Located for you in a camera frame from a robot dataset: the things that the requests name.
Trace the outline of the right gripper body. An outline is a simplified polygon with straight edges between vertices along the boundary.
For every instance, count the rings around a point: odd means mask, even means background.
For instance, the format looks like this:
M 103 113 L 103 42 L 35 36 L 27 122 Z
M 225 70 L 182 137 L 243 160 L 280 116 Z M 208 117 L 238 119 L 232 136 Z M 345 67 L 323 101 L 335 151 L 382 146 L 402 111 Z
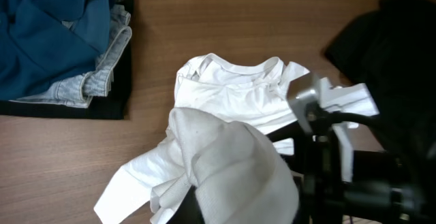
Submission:
M 343 181 L 335 123 L 353 121 L 352 113 L 306 110 L 296 122 L 267 135 L 271 142 L 291 138 L 294 154 L 284 156 L 287 166 L 300 173 L 299 207 L 295 223 L 342 223 Z

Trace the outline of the white t-shirt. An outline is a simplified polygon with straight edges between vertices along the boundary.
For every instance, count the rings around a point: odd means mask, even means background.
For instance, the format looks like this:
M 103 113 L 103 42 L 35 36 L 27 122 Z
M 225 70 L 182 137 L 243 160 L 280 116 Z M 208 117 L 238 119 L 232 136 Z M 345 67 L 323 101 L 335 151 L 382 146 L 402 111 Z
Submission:
M 299 196 L 281 156 L 293 144 L 267 135 L 294 121 L 285 93 L 306 73 L 277 57 L 256 66 L 190 59 L 176 75 L 166 138 L 115 173 L 94 207 L 101 222 L 149 204 L 151 222 L 168 223 L 193 189 L 206 223 L 291 223 Z

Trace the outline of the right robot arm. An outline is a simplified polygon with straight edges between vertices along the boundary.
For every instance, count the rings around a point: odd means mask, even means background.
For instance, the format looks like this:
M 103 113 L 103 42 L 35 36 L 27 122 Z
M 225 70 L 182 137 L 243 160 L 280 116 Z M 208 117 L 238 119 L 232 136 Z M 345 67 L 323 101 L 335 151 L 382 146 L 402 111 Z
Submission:
M 435 116 L 400 130 L 377 116 L 344 112 L 310 112 L 313 133 L 297 122 L 269 133 L 271 142 L 292 139 L 294 155 L 285 156 L 297 172 L 300 203 L 295 223 L 342 223 L 348 216 L 380 223 L 435 222 Z M 353 150 L 352 180 L 341 172 L 339 134 L 341 122 L 367 126 L 381 152 Z

